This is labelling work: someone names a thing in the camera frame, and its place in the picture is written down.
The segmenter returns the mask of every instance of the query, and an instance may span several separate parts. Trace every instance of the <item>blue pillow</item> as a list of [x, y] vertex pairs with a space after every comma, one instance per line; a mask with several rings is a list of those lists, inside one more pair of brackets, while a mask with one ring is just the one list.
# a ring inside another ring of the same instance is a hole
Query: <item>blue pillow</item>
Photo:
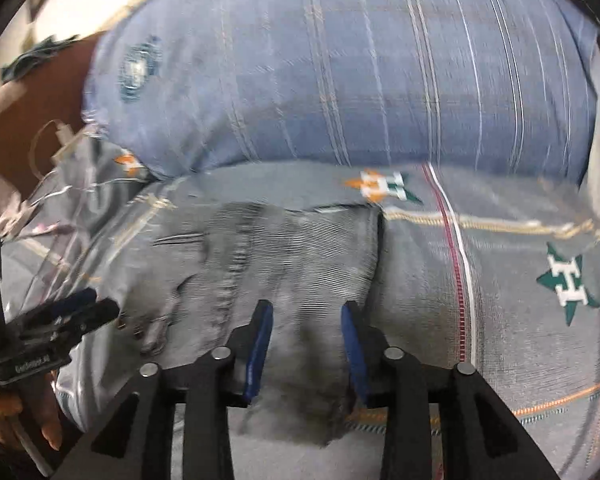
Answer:
[[568, 0], [149, 0], [84, 117], [157, 176], [430, 160], [579, 182], [598, 28]]

